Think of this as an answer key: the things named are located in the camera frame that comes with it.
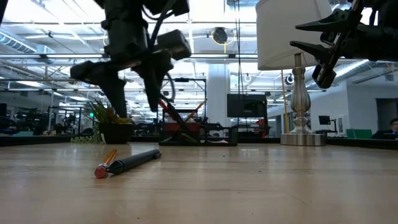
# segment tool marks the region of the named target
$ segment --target lamp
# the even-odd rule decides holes
[[[292,69],[294,88],[290,107],[295,113],[295,128],[281,135],[281,144],[321,146],[325,136],[308,128],[307,111],[311,99],[305,87],[305,67],[316,65],[314,57],[290,46],[299,40],[321,44],[319,34],[297,30],[296,25],[317,21],[331,14],[329,0],[260,0],[257,11],[257,52],[259,70]]]

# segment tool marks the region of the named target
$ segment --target computer monitor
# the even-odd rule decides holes
[[[330,117],[329,116],[319,116],[319,124],[320,125],[330,125]]]
[[[266,95],[227,94],[226,99],[229,118],[267,119]]]

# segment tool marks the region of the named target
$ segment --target black cable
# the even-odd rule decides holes
[[[170,85],[172,87],[172,96],[170,98],[167,98],[166,96],[164,96],[161,92],[160,92],[160,98],[162,100],[165,100],[166,102],[174,102],[175,99],[175,86],[174,86],[174,81],[172,79],[172,77],[170,76],[170,74],[167,72],[166,73],[166,77],[169,79]]]
[[[146,17],[148,17],[149,19],[152,19],[153,21],[157,21],[157,20],[159,20],[159,18],[160,18],[160,16],[159,16],[159,17],[153,17],[153,16],[149,15],[149,13],[144,9],[144,6],[141,8],[141,10],[142,10],[142,12],[144,13],[144,15],[145,15]],[[169,18],[169,17],[172,16],[172,15],[173,15],[173,12],[171,11],[171,12],[169,12],[169,13],[166,14],[166,18]]]
[[[152,36],[150,37],[150,40],[149,40],[149,44],[148,44],[149,52],[153,51],[154,46],[155,46],[155,40],[156,40],[157,34],[159,33],[160,26],[162,25],[163,20],[167,18],[167,12],[169,10],[171,10],[172,6],[174,5],[174,3],[176,1],[177,0],[169,0],[167,2],[167,4],[165,5],[165,7],[163,8],[162,12],[160,13],[160,16],[156,22],[154,31],[152,33]]]
[[[241,4],[240,0],[237,0],[238,2],[238,15],[241,10]],[[236,12],[236,1],[234,1],[234,10]],[[244,90],[243,90],[243,75],[242,75],[242,63],[241,63],[241,18],[237,20],[235,17],[235,27],[236,27],[236,37],[237,37],[237,42],[238,42],[238,95],[239,99],[242,100],[243,106],[245,104],[244,101]],[[244,119],[246,123],[246,131],[249,132],[249,127],[248,127],[248,117],[246,116],[246,110],[243,108],[243,113],[244,113]]]
[[[152,36],[150,37],[150,40],[149,40],[149,43],[148,43],[148,52],[150,54],[152,53],[152,51],[153,51],[153,49],[155,47],[155,40],[156,40],[157,34],[159,33],[160,26],[162,25],[163,20],[165,20],[166,18],[170,17],[173,14],[173,12],[170,12],[170,13],[167,13],[167,12],[169,12],[171,10],[172,6],[174,5],[174,3],[176,1],[177,0],[169,0],[167,2],[167,4],[165,5],[165,7],[163,8],[162,12],[160,13],[159,18],[157,18],[157,22],[156,22],[154,31],[153,31]],[[171,78],[170,78],[169,82],[170,82],[170,84],[172,86],[172,98],[173,98],[173,94],[175,95],[174,82],[173,82],[173,80]],[[160,97],[159,98],[163,99],[163,100],[169,100],[161,93],[160,93]]]

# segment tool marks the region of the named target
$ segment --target black monitor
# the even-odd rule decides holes
[[[227,94],[226,101],[229,118],[267,119],[266,95]]]
[[[4,17],[4,13],[6,12],[8,0],[1,0],[0,1],[0,26],[2,19]]]
[[[330,125],[330,117],[329,116],[319,116],[319,124],[320,125]]]

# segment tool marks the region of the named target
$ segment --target pillar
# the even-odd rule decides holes
[[[209,123],[220,123],[223,127],[229,127],[231,123],[230,118],[226,116],[229,78],[228,65],[209,64],[206,115],[209,118]]]

